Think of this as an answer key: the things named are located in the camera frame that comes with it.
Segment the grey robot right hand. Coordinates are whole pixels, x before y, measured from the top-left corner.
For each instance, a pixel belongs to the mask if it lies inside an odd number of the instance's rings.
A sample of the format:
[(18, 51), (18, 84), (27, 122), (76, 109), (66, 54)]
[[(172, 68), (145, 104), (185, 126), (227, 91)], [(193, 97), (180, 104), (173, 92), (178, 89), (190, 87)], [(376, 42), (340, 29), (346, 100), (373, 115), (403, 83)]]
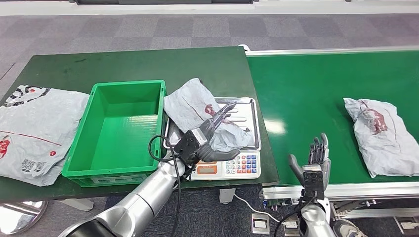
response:
[[(320, 139), (315, 137), (313, 141), (314, 143), (310, 145), (308, 164), (320, 165), (323, 172), (324, 189), (326, 189), (329, 183), (331, 169), (331, 160), (329, 159), (329, 141), (325, 133), (321, 133)], [(288, 156), (288, 162), (298, 181), (301, 185), (303, 185), (303, 170), (302, 167), (298, 165), (297, 159), (293, 154)]]

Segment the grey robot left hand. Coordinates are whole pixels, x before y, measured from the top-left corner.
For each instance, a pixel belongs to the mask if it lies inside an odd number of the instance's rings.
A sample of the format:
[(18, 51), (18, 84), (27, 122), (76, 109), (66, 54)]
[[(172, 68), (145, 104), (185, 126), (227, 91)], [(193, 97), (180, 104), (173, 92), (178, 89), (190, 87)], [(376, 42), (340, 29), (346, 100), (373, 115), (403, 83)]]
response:
[(196, 155), (199, 160), (203, 162), (218, 162), (218, 161), (228, 161), (236, 157), (240, 152), (238, 149), (232, 149), (228, 152), (222, 152), (218, 150), (213, 150), (209, 144), (216, 129), (221, 125), (221, 123), (230, 116), (228, 112), (232, 110), (236, 105), (236, 102), (227, 103), (222, 107), (218, 112), (216, 112), (211, 118), (205, 120), (200, 126), (199, 129), (203, 133), (204, 137), (207, 139), (207, 142), (204, 145), (201, 145), (200, 148), (196, 151)]

